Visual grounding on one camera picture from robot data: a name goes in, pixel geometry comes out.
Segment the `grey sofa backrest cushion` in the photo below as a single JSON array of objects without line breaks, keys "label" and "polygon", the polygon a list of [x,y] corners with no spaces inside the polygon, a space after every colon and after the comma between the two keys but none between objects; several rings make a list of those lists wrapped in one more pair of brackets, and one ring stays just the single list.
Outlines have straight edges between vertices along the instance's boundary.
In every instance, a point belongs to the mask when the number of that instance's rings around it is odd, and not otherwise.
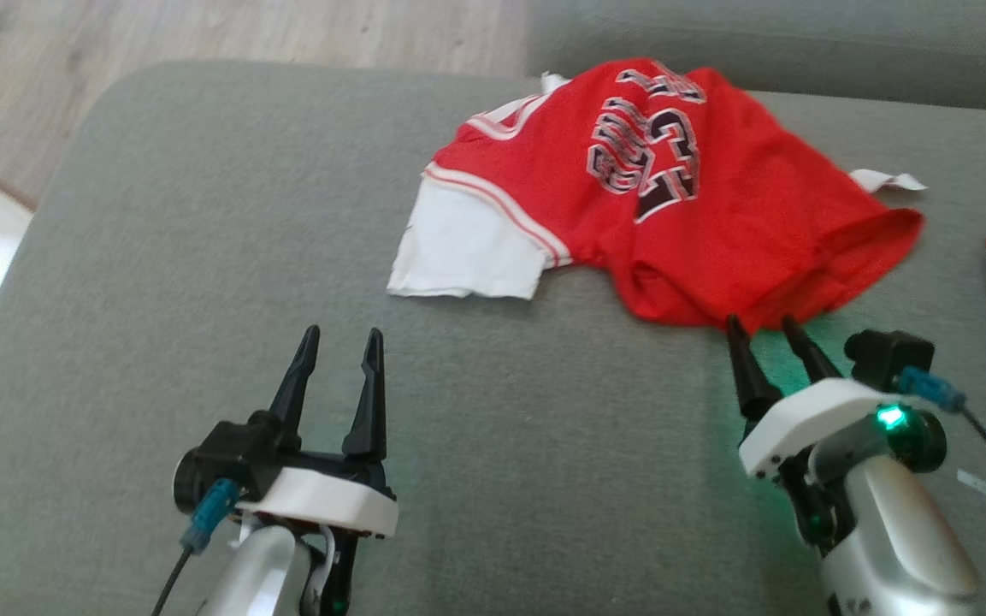
[{"label": "grey sofa backrest cushion", "polygon": [[986,0],[532,0],[529,74],[652,57],[746,89],[986,109]]}]

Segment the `red jersey white sleeves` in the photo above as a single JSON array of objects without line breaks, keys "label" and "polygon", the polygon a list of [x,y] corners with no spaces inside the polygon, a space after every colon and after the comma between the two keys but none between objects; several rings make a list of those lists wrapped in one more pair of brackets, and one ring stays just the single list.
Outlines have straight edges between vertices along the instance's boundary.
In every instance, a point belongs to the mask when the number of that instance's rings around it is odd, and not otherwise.
[{"label": "red jersey white sleeves", "polygon": [[836,311],[913,250],[925,218],[789,132],[719,71],[649,58],[470,117],[422,172],[387,291],[535,296],[547,270],[604,270],[638,318],[779,329]]}]

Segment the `grey sofa seat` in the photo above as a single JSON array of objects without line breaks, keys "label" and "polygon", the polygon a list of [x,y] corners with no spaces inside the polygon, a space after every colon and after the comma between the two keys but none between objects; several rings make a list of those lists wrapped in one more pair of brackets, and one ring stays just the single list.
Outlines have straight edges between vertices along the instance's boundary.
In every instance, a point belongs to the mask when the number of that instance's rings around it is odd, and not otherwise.
[{"label": "grey sofa seat", "polygon": [[723,333],[634,319],[597,270],[535,300],[394,298],[419,172],[527,78],[177,62],[106,90],[0,292],[0,616],[148,616],[171,482],[322,328],[304,445],[386,339],[398,534],[368,616],[825,616],[783,494],[743,475]]}]

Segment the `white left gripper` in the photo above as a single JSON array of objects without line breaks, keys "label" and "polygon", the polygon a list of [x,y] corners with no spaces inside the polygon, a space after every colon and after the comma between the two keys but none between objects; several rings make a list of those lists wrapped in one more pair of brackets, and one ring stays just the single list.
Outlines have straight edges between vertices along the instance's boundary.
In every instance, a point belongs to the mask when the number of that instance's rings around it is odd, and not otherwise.
[{"label": "white left gripper", "polygon": [[[298,426],[320,338],[318,326],[306,329],[269,406],[279,422],[281,451],[301,449]],[[394,536],[399,504],[386,476],[386,347],[378,328],[369,332],[361,370],[363,389],[342,453],[271,453],[238,461],[242,510],[360,536]]]}]

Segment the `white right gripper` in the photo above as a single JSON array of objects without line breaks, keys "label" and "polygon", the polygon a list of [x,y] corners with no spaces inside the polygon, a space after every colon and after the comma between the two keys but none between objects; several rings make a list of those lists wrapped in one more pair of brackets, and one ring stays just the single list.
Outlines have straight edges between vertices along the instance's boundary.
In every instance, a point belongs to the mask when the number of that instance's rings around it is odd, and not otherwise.
[{"label": "white right gripper", "polygon": [[881,406],[895,405],[894,394],[842,378],[829,356],[793,316],[782,317],[782,332],[812,383],[786,397],[764,374],[739,317],[728,315],[726,320],[736,401],[746,420],[761,420],[739,446],[743,469],[750,478],[777,476],[783,461],[840,433]]}]

